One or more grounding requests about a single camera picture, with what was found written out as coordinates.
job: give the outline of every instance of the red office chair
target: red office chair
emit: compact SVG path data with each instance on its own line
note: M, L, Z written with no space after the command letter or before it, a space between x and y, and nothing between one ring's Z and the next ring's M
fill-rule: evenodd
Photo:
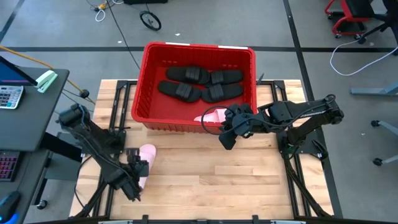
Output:
M366 22L374 15L373 8L370 1L368 0L340 0L341 8L343 12L331 12L329 11L330 6L335 0L330 0L329 4L325 9L325 13L328 14L328 18L332 19L333 16L342 16L336 24L333 26L332 32L336 38L340 38L341 35L354 35L356 39L360 38L361 34L365 33L366 28L362 22ZM346 22L354 22L359 26L358 31L342 31L343 24Z

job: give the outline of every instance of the black desk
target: black desk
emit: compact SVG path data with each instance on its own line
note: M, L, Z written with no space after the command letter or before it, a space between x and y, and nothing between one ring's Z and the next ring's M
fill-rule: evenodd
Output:
M34 79L48 70L24 67L20 69ZM0 198L14 190L21 193L21 201L16 211L19 215L17 223L24 221L37 185L43 176L50 151L66 151L67 147L67 154L72 151L75 152L74 156L80 158L79 149L76 151L74 149L77 148L70 147L71 145L45 132L69 75L69 71L65 69L55 69L54 71L58 77L44 94L39 93L32 86L27 86L25 95L16 110L0 110L0 148L30 151L24 153L15 180L0 182Z

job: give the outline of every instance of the yellow cable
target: yellow cable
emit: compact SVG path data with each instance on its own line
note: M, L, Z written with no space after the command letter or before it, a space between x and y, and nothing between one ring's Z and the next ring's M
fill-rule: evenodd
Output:
M46 66L46 67L48 67L48 68L50 68L50 69L52 69L52 70L54 69L53 66L51 66L51 65L49 65L49 64L47 64L47 63L45 63L45 62L42 62L42 61L37 60L37 59L35 59L35 58L32 58L32 57L30 57L30 56L21 54L21 53L19 53L19 52L14 51L14 50L8 49L7 47L0 46L0 49L3 49L3 50L5 50L5 51L7 51L7 52L10 52L10 53L12 53L12 54L18 55L18 56L20 56L20 57L23 57L23 58L32 60L32 61L34 61L34 62L40 63L40 64L42 64L42 65L44 65L44 66ZM67 80L67 81L68 81L68 83L70 83L73 87L75 87L80 93L83 92L83 90L81 90L81 89L80 89L76 84L74 84L72 81L70 81L70 80ZM93 103L93 104L95 105L94 101L91 100L90 97L87 97L87 99L89 100L90 103Z

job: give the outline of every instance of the black slipper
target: black slipper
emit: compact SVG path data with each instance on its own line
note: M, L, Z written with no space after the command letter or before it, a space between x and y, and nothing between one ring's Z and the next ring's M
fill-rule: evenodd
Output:
M200 67L170 67L166 72L167 78L191 84L206 84L210 81L210 74Z
M243 72L241 70L218 70L210 73L211 82L207 86L215 84L231 84L240 82L243 79Z
M201 98L208 103L216 103L228 100L243 94L240 84L213 85L201 91Z
M187 103L195 102L200 98L201 91L185 83L160 81L157 89L168 96L177 98Z

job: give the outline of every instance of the laptop screen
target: laptop screen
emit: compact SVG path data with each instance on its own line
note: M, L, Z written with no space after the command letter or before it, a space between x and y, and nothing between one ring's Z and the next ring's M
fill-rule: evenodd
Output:
M36 85L35 81L15 65L0 57L0 85Z

